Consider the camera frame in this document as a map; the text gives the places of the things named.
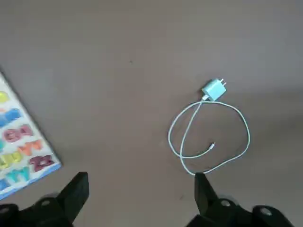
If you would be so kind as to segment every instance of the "brown surface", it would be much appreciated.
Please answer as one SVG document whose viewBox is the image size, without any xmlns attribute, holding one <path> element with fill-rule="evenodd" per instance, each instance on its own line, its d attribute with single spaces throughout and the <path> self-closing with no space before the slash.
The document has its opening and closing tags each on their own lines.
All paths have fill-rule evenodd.
<svg viewBox="0 0 303 227">
<path fill-rule="evenodd" d="M 301 2 L 2 0 L 0 65 L 64 163 L 2 202 L 23 208 L 88 171 L 76 226 L 184 226 L 197 212 L 193 178 L 169 150 L 167 129 L 205 82 L 223 77 L 222 100 L 245 113 L 252 144 L 211 183 L 301 226 Z M 195 123 L 188 153 L 217 142 L 189 162 L 196 171 L 245 144 L 227 109 L 204 107 Z"/>
</svg>

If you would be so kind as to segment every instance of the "charger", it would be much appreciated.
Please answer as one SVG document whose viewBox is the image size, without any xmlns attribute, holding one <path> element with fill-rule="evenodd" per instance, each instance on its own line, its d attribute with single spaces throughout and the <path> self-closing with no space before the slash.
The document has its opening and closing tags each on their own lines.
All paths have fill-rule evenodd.
<svg viewBox="0 0 303 227">
<path fill-rule="evenodd" d="M 236 107 L 232 106 L 232 105 L 229 105 L 229 104 L 226 104 L 226 103 L 222 103 L 222 102 L 218 102 L 217 99 L 220 98 L 225 92 L 226 92 L 226 82 L 224 82 L 223 79 L 219 80 L 219 79 L 213 79 L 211 82 L 209 82 L 208 84 L 206 84 L 205 87 L 202 88 L 202 91 L 204 93 L 204 95 L 202 96 L 201 100 L 198 101 L 198 102 L 195 102 L 195 103 L 192 103 L 190 105 L 188 105 L 187 107 L 185 107 L 177 116 L 176 118 L 173 120 L 170 128 L 169 128 L 169 132 L 168 132 L 168 143 L 169 143 L 169 146 L 171 148 L 171 150 L 173 151 L 173 153 L 175 155 L 177 155 L 179 158 L 180 158 L 180 161 L 181 161 L 181 164 L 183 165 L 184 169 L 191 175 L 195 175 L 193 172 L 191 172 L 187 166 L 185 165 L 184 163 L 184 160 L 183 159 L 189 159 L 189 158 L 198 158 L 198 157 L 201 157 L 205 154 L 207 154 L 209 151 L 211 151 L 214 147 L 215 147 L 215 142 L 213 142 L 206 151 L 200 153 L 199 155 L 195 155 L 195 156 L 184 156 L 182 155 L 183 153 L 183 147 L 184 147 L 184 143 L 185 143 L 185 139 L 186 139 L 186 136 L 187 136 L 187 133 L 190 129 L 190 126 L 195 118 L 195 116 L 197 115 L 197 113 L 199 112 L 200 110 L 200 107 L 202 104 L 217 104 L 217 105 L 223 105 L 223 106 L 226 106 L 226 107 L 229 107 L 231 109 L 233 109 L 234 111 L 237 112 L 237 114 L 240 116 L 240 118 L 243 120 L 243 123 L 245 125 L 245 128 L 246 128 L 246 132 L 247 132 L 247 144 L 246 144 L 246 147 L 245 149 L 239 154 L 239 155 L 236 155 L 226 161 L 223 161 L 222 163 L 204 171 L 203 173 L 204 174 L 207 174 L 207 173 L 210 173 L 211 171 L 225 165 L 226 163 L 229 163 L 237 158 L 240 158 L 242 155 L 244 155 L 244 153 L 248 150 L 249 148 L 249 145 L 250 145 L 250 130 L 249 130 L 249 127 L 247 125 L 247 122 L 243 116 L 243 114 L 240 112 L 240 110 L 238 110 Z M 191 119 L 189 120 L 189 123 L 185 129 L 185 132 L 184 132 L 184 135 L 182 137 L 182 141 L 181 141 L 181 145 L 180 145 L 180 150 L 179 150 L 179 153 L 175 150 L 172 142 L 171 142 L 171 133 L 172 133 L 172 130 L 176 124 L 176 122 L 178 121 L 178 119 L 187 111 L 189 110 L 190 108 L 194 107 L 197 105 L 197 108 L 196 110 L 194 111 Z"/>
</svg>

